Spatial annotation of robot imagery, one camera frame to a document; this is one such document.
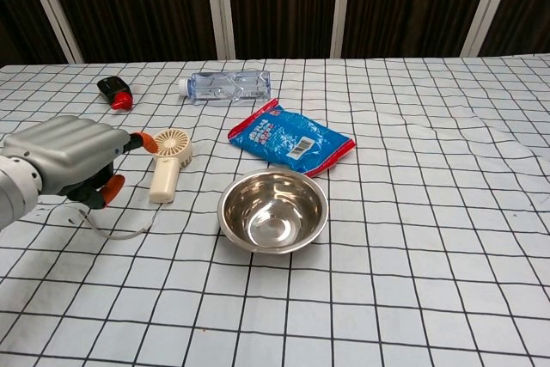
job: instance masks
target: plastic bottle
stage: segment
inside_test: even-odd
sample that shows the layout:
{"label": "plastic bottle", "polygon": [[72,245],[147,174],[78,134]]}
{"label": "plastic bottle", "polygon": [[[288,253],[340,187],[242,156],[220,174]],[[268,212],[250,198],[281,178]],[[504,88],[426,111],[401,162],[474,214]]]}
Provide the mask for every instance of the plastic bottle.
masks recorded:
{"label": "plastic bottle", "polygon": [[204,101],[241,101],[271,97],[271,81],[266,70],[242,72],[199,72],[182,78],[180,95],[192,103]]}

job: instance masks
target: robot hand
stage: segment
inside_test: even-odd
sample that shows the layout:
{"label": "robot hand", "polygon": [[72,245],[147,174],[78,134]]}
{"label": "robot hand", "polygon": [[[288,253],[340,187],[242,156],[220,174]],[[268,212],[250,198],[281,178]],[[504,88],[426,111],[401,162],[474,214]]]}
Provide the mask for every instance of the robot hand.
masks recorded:
{"label": "robot hand", "polygon": [[100,209],[124,185],[113,174],[117,156],[154,139],[75,116],[60,116],[4,139],[0,152],[0,229],[31,211],[39,194],[57,194]]}

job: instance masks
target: metal bowl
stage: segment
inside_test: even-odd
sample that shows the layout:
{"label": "metal bowl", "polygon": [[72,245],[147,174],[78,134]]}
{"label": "metal bowl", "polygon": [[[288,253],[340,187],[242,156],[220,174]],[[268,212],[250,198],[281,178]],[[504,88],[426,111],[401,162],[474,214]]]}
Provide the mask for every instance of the metal bowl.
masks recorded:
{"label": "metal bowl", "polygon": [[217,205],[223,233],[253,253],[286,254],[312,242],[327,223],[328,202],[311,178],[261,169],[230,184]]}

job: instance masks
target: table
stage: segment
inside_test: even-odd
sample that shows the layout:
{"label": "table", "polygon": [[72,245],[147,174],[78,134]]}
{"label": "table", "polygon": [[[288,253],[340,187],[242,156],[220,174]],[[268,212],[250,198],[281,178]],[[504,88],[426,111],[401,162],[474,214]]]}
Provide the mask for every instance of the table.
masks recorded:
{"label": "table", "polygon": [[[266,163],[228,144],[254,107],[182,104],[177,79],[261,69],[272,94],[353,137],[316,178],[319,238],[248,254],[217,224],[221,191]],[[95,83],[131,85],[116,113]],[[550,55],[6,66],[0,138],[61,113],[192,135],[173,204],[107,241],[41,197],[0,233],[2,366],[550,365]],[[140,228],[152,158],[93,214]]]}

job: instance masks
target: snack bag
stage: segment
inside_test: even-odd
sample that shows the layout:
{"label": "snack bag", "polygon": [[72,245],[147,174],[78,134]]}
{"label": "snack bag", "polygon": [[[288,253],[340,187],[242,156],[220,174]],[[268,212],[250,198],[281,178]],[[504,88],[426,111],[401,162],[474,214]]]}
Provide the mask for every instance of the snack bag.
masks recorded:
{"label": "snack bag", "polygon": [[229,131],[229,141],[239,148],[283,164],[307,176],[333,166],[355,142],[313,120],[285,111],[277,99]]}

